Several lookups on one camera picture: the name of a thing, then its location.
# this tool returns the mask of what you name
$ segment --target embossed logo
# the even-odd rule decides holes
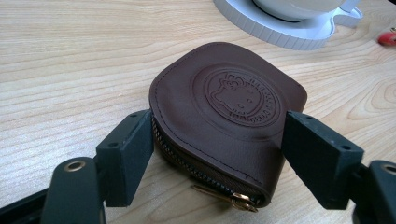
[[[206,82],[206,98],[224,118],[246,126],[271,123],[277,101],[266,85],[239,71],[217,71],[211,75]]]

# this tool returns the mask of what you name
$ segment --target metal zipper teeth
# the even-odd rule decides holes
[[[155,120],[152,119],[151,121],[152,121],[152,130],[154,132],[154,135],[155,135],[158,143],[160,143],[161,147],[163,148],[163,151],[168,156],[170,156],[174,161],[176,161],[184,169],[189,171],[189,173],[191,175],[195,176],[198,179],[201,179],[201,180],[205,181],[208,185],[212,186],[213,188],[219,189],[219,190],[221,190],[222,192],[224,192],[227,195],[232,195],[232,194],[235,193],[234,190],[232,190],[230,188],[227,188],[226,186],[224,186],[220,182],[210,178],[209,176],[205,175],[203,172],[197,170],[194,166],[186,163],[182,158],[180,158],[180,156],[178,156],[176,154],[176,152],[165,143],[165,140],[163,139],[163,136],[158,131],[157,124],[156,124]],[[253,203],[256,203],[256,200],[254,198],[250,198],[250,200]]]

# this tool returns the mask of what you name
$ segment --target table surface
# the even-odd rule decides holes
[[[282,49],[227,21],[211,0],[1,1],[0,207],[47,188],[62,161],[93,157],[128,114],[149,108],[151,81],[205,43],[259,54],[308,92],[305,114],[365,149],[363,163],[396,162],[396,48],[376,38],[396,26],[386,0],[362,0],[355,29],[337,26],[324,48]],[[111,223],[350,223],[320,207],[286,163],[259,213],[194,191],[155,150],[134,202]]]

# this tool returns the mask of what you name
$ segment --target zipper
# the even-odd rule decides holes
[[[184,159],[182,159],[178,155],[178,153],[172,148],[172,146],[169,146],[170,144],[165,142],[163,135],[160,133],[154,118],[151,119],[151,122],[152,122],[152,130],[154,136],[157,140],[157,143],[161,146],[162,152],[164,152],[163,154],[166,157],[166,159],[168,159],[172,163],[175,163],[178,166],[181,166],[190,175],[202,180],[204,183],[206,183],[208,186],[212,187],[213,189],[219,189],[221,192],[198,185],[193,185],[192,186],[193,189],[202,192],[206,195],[210,195],[218,199],[221,199],[225,202],[228,202],[238,210],[258,212],[255,205],[260,200],[256,200],[255,198],[248,197],[247,195],[237,193],[231,188],[226,187],[224,184],[220,183],[219,181],[214,180],[210,176],[206,175],[202,171],[197,170],[195,166],[189,164]]]

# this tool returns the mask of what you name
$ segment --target zipper pull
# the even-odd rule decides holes
[[[215,198],[218,198],[224,202],[230,203],[234,208],[238,209],[238,210],[242,210],[242,211],[249,211],[249,212],[253,212],[253,213],[257,213],[259,210],[254,206],[255,203],[253,201],[250,200],[250,198],[246,195],[243,194],[239,194],[239,193],[234,193],[232,195],[226,196],[223,195],[213,189],[204,187],[204,186],[199,186],[199,185],[192,185],[192,188],[213,196]]]

